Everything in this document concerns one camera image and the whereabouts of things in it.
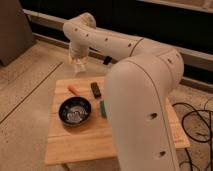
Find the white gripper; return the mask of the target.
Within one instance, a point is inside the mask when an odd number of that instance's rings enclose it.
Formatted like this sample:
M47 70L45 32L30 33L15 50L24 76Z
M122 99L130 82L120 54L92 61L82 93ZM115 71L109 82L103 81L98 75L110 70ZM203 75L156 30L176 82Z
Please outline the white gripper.
M86 62L89 55L89 48L77 43L69 44L69 63L76 64L77 62Z

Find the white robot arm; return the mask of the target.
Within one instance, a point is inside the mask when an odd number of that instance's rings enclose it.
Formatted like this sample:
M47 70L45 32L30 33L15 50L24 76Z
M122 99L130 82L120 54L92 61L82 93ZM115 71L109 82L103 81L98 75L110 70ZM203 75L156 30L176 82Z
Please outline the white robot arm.
M184 72L172 46L144 37L98 28L83 13L66 21L74 62L91 48L114 58L104 80L104 105L122 171L180 171L166 98Z

